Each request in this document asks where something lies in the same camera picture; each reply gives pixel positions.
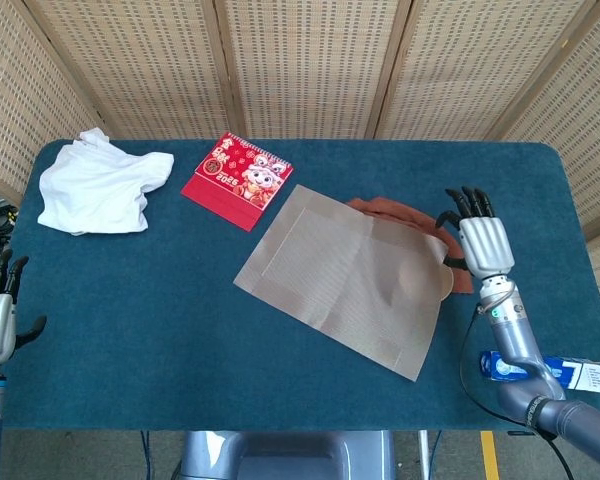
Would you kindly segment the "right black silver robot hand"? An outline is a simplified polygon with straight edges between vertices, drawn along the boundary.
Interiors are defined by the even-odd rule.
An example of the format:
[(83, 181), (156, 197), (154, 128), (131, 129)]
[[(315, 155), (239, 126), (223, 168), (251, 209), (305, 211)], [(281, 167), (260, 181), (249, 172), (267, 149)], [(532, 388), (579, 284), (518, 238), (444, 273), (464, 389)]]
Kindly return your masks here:
[(435, 228), (449, 223), (459, 234), (463, 257), (447, 255), (443, 263), (469, 272), (479, 280), (507, 275), (515, 265), (509, 239), (489, 196), (477, 188), (446, 189), (456, 210), (438, 215)]

